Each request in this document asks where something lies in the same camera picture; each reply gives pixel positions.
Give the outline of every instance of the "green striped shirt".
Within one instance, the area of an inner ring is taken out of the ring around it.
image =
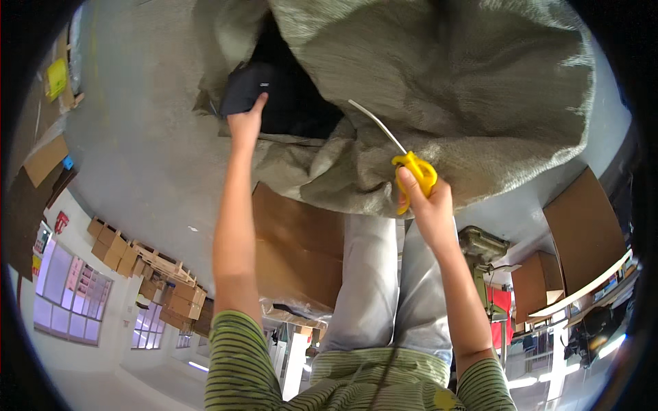
[[[249,316],[218,313],[210,344],[206,410],[516,410],[493,358],[467,369],[455,396],[438,357],[393,348],[325,352],[313,361],[311,388],[285,402],[263,332]]]

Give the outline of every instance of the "blue object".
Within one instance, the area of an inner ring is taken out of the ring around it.
[[[67,170],[70,170],[71,168],[73,168],[73,160],[71,160],[71,158],[69,156],[66,156],[66,157],[64,157],[64,160],[62,160],[62,165]]]

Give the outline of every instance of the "jeans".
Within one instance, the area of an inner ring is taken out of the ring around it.
[[[405,236],[399,280],[394,219],[346,216],[344,247],[343,285],[320,351],[397,345],[450,364],[441,270],[416,222]]]

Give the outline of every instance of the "fluorescent light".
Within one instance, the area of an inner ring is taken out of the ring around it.
[[[201,371],[208,372],[208,369],[207,369],[206,367],[204,367],[204,366],[200,366],[200,365],[197,364],[196,362],[188,361],[188,364],[191,365],[191,366],[193,366],[194,368],[199,368]]]
[[[535,377],[514,379],[512,381],[507,382],[507,388],[508,389],[514,389],[514,388],[521,388],[521,387],[529,387],[532,384],[535,384],[536,382],[537,382],[537,379]]]
[[[603,358],[603,357],[607,356],[608,354],[610,354],[611,352],[613,352],[614,350],[618,349],[619,346],[621,345],[621,343],[623,343],[625,339],[626,339],[626,334],[623,334],[621,337],[614,340],[612,343],[609,343],[608,345],[603,347],[599,351],[599,358]]]
[[[560,373],[549,372],[549,373],[546,373],[546,374],[542,374],[542,375],[539,376],[539,382],[540,383],[545,383],[546,381],[550,381],[554,377],[564,377],[565,375],[569,375],[571,373],[574,373],[574,372],[578,371],[579,369],[580,369],[580,364],[573,364],[573,365],[570,365],[570,366],[566,367],[563,370],[563,372],[560,372]]]

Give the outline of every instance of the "plastic wrap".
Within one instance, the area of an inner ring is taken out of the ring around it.
[[[82,10],[84,5],[78,7],[78,10],[71,18],[71,25],[68,29],[68,44],[71,46],[68,55],[68,75],[71,81],[71,90],[73,95],[80,92],[80,78],[82,73],[82,56],[80,54],[80,21],[82,20]]]
[[[332,310],[326,307],[327,311],[321,312],[311,310],[308,304],[293,299],[282,301],[272,301],[266,297],[261,297],[261,312],[263,317],[270,320],[289,322],[298,326],[313,327],[326,329],[331,320]],[[279,305],[286,306],[289,310],[281,309]]]

